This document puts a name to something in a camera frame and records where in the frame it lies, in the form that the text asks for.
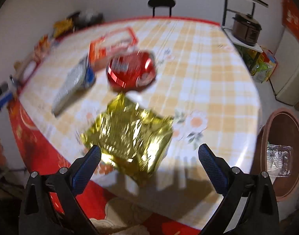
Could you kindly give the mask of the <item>gold foil wrapper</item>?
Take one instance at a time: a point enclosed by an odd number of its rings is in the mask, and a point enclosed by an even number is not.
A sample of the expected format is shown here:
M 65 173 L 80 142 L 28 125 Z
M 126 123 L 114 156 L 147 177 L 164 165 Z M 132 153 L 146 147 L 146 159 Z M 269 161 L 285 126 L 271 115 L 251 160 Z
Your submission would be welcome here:
M 104 163 L 142 186 L 158 169 L 172 136 L 172 117 L 160 116 L 120 93 L 80 138 L 86 148 L 99 146 Z

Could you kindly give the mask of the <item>brown trash bin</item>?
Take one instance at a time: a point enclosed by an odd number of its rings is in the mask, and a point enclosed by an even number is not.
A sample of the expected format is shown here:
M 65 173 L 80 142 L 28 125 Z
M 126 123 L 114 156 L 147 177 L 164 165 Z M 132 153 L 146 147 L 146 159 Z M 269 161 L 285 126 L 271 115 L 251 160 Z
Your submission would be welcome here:
M 299 184 L 299 121 L 286 108 L 274 111 L 259 130 L 251 174 L 268 172 L 276 200 L 287 200 Z

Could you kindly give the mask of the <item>clear plastic tray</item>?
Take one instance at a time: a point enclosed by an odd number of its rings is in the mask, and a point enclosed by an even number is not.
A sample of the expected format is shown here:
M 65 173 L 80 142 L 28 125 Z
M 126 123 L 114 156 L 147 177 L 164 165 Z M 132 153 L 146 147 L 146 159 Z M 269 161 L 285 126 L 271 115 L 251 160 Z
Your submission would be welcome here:
M 268 144 L 266 147 L 267 173 L 271 177 L 287 178 L 291 175 L 293 148 L 284 145 Z

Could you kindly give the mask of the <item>red crushed can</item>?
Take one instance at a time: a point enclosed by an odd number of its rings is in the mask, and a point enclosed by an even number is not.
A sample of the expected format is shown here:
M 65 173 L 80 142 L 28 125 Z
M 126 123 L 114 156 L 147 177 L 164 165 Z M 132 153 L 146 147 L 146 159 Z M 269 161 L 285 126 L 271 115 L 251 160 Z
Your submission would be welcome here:
M 156 78 L 155 55 L 137 50 L 113 56 L 106 67 L 110 87 L 117 92 L 139 91 Z

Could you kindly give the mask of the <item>checkered tablecloth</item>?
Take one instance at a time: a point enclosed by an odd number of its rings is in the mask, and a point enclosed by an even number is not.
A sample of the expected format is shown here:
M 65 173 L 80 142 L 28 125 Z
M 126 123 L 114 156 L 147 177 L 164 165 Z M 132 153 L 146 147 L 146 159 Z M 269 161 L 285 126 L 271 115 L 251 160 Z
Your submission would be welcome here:
M 86 153 L 80 134 L 115 97 L 104 71 L 60 117 L 51 105 L 68 72 L 92 40 L 134 30 L 140 49 L 155 53 L 152 85 L 129 97 L 162 116 L 175 117 L 165 159 L 143 188 L 101 164 L 78 201 L 104 231 L 142 224 L 150 234 L 198 234 L 221 202 L 197 159 L 202 143 L 231 166 L 250 171 L 260 101 L 243 61 L 217 23 L 141 18 L 71 34 L 41 63 L 8 107 L 16 144 L 29 171 L 51 174 Z

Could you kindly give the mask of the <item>silver foil bag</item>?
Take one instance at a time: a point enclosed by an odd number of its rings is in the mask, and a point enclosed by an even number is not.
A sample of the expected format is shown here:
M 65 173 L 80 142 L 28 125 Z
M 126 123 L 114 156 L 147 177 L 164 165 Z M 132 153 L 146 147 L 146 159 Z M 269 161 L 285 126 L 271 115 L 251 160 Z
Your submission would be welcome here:
M 58 116 L 71 96 L 77 90 L 84 87 L 87 68 L 88 56 L 85 56 L 68 73 L 66 80 L 59 88 L 52 104 L 51 113 L 54 116 Z

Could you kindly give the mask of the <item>blue snack bag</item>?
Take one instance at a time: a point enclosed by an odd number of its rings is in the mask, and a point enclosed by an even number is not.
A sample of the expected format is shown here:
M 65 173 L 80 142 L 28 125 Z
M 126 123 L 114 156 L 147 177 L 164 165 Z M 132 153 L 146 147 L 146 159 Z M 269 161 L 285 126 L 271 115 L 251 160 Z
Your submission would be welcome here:
M 91 68 L 89 62 L 86 61 L 86 71 L 85 71 L 84 81 L 82 83 L 82 88 L 83 89 L 91 88 L 94 85 L 95 81 L 96 81 L 95 73 Z

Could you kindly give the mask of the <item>red cloth on fridge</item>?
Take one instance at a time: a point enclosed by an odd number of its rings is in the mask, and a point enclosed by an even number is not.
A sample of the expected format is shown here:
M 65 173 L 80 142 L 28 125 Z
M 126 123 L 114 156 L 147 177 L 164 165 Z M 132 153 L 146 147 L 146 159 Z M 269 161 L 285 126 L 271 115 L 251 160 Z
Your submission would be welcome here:
M 293 0 L 282 0 L 282 24 L 299 41 L 299 10 Z

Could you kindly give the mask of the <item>colourful shopping bag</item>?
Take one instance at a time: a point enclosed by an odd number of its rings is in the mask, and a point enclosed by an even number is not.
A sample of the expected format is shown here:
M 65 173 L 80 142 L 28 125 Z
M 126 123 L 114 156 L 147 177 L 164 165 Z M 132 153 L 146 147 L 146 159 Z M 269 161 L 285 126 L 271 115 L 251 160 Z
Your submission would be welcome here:
M 258 83 L 266 82 L 278 65 L 274 54 L 265 47 L 261 47 L 262 52 L 257 52 L 238 45 L 236 45 L 236 47 L 254 81 Z

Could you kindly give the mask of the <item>red food package sleeve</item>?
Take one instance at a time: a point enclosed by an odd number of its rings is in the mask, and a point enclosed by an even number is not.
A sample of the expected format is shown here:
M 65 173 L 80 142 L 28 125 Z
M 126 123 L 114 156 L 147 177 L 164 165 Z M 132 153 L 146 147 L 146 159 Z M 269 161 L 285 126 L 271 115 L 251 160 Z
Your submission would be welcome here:
M 138 44 L 138 38 L 132 28 L 119 28 L 107 32 L 93 40 L 89 45 L 88 62 L 94 72 L 103 70 L 110 59 Z

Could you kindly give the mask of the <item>white refrigerator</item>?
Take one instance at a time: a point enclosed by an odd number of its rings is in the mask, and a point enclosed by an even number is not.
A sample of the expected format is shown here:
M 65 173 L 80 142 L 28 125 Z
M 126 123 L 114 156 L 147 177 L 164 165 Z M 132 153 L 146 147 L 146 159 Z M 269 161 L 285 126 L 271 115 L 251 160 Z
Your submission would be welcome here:
M 299 102 L 299 41 L 287 29 L 275 53 L 278 65 L 270 77 L 278 101 L 294 106 Z

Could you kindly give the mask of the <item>black metal shelf rack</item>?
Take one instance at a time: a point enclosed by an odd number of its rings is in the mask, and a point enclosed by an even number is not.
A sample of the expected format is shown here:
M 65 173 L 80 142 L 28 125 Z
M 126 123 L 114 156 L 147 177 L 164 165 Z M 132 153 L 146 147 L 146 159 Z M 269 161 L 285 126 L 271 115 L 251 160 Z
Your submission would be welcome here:
M 224 0 L 224 9 L 223 9 L 223 18 L 222 18 L 222 24 L 221 24 L 221 28 L 223 30 L 223 32 L 226 34 L 226 36 L 228 37 L 228 39 L 234 44 L 234 45 L 238 45 L 238 46 L 241 46 L 241 47 L 245 47 L 245 48 L 248 48 L 248 49 L 251 49 L 255 52 L 258 52 L 258 53 L 262 53 L 263 50 L 261 49 L 260 45 L 259 44 L 255 44 L 254 46 L 249 46 L 247 45 L 246 43 L 238 40 L 237 38 L 235 38 L 232 34 L 232 30 L 230 28 L 227 28 L 225 26 L 225 23 L 226 23 L 226 15 L 228 12 L 231 12 L 231 13 L 234 13 L 236 14 L 238 11 L 235 11 L 235 10 L 232 10 L 232 9 L 229 9 L 228 8 L 228 2 L 229 0 Z

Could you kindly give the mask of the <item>black round stool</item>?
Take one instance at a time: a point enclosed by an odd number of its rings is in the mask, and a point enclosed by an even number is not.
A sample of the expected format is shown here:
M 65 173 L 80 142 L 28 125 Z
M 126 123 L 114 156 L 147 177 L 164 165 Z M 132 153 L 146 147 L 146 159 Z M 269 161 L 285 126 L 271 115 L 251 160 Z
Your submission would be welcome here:
M 169 9 L 169 17 L 172 16 L 172 9 L 176 5 L 175 0 L 149 0 L 148 6 L 152 9 L 152 17 L 155 17 L 155 9 L 157 7 L 166 7 Z

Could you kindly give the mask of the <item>brown rice cooker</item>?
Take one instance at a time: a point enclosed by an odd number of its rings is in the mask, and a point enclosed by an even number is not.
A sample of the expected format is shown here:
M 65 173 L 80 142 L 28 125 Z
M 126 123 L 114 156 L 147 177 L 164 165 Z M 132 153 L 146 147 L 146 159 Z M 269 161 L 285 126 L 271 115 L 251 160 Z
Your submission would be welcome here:
M 233 17 L 232 35 L 239 41 L 254 46 L 262 30 L 261 25 L 250 14 L 236 13 Z

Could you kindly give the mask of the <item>snack bags pile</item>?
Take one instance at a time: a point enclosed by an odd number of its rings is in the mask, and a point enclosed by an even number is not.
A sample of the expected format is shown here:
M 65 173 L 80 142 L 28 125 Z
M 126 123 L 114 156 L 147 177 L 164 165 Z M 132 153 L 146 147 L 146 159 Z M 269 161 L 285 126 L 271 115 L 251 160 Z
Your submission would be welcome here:
M 73 31 L 74 22 L 71 18 L 57 21 L 53 25 L 53 32 L 43 35 L 34 46 L 33 60 L 41 62 L 50 52 L 56 39 Z

